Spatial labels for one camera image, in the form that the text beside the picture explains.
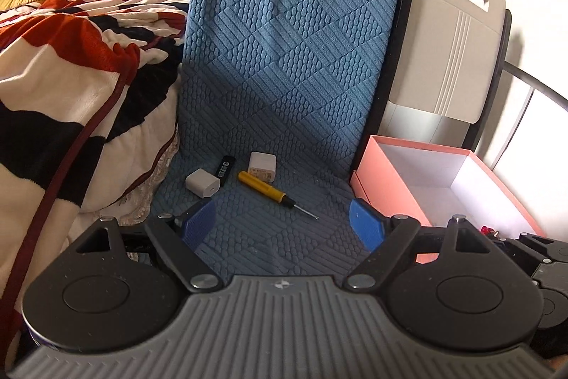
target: open box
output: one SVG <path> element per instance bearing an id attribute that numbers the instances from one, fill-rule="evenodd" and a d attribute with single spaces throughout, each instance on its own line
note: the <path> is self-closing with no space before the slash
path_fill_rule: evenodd
<path id="1" fill-rule="evenodd" d="M 505 238 L 542 230 L 507 187 L 470 150 L 371 136 L 350 181 L 357 197 L 386 216 L 406 214 L 445 227 L 464 214 Z"/>

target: black metal bar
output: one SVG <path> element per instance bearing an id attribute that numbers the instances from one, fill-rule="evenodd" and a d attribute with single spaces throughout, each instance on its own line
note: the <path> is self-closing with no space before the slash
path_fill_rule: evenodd
<path id="1" fill-rule="evenodd" d="M 562 107 L 564 111 L 568 111 L 568 100 L 566 100 L 562 95 L 560 95 L 555 90 L 552 90 L 546 84 L 540 82 L 536 77 L 531 76 L 529 73 L 523 71 L 521 68 L 511 65 L 509 62 L 503 63 L 503 70 L 514 77 L 520 79 L 524 83 L 527 83 L 533 89 L 539 91 L 541 94 L 547 96 L 550 100 L 555 102 L 556 105 Z"/>
<path id="2" fill-rule="evenodd" d="M 512 22 L 512 15 L 510 10 L 505 10 L 505 18 L 503 20 L 503 30 L 501 31 L 501 43 L 499 43 L 499 52 L 497 53 L 497 60 L 495 60 L 495 69 L 493 70 L 493 77 L 491 78 L 491 83 L 489 84 L 489 90 L 487 92 L 487 98 L 485 99 L 485 104 L 481 110 L 481 115 L 476 123 L 470 124 L 468 132 L 465 135 L 464 141 L 462 143 L 462 148 L 466 150 L 475 151 L 479 140 L 481 139 L 481 134 L 484 131 L 485 124 L 489 118 L 489 113 L 491 112 L 491 107 L 493 106 L 493 101 L 495 101 L 495 95 L 497 94 L 497 88 L 499 87 L 499 80 L 501 80 L 501 71 L 503 69 L 503 64 L 505 63 L 505 55 L 507 53 L 507 47 L 509 45 L 509 35 L 510 35 L 510 25 Z"/>
<path id="3" fill-rule="evenodd" d="M 402 43 L 404 42 L 404 35 L 406 33 L 412 3 L 413 0 L 397 0 L 393 27 L 388 37 L 387 51 L 384 54 L 381 74 L 375 89 L 373 104 L 368 112 L 367 121 L 365 122 L 363 133 L 359 139 L 359 145 L 351 162 L 351 173 L 359 167 L 365 148 L 367 148 L 368 139 L 370 139 L 371 135 L 376 135 L 379 132 L 379 126 L 381 125 L 384 110 L 387 106 L 388 95 L 393 86 L 394 75 L 397 72 L 398 60 L 400 58 L 400 52 L 402 51 Z"/>

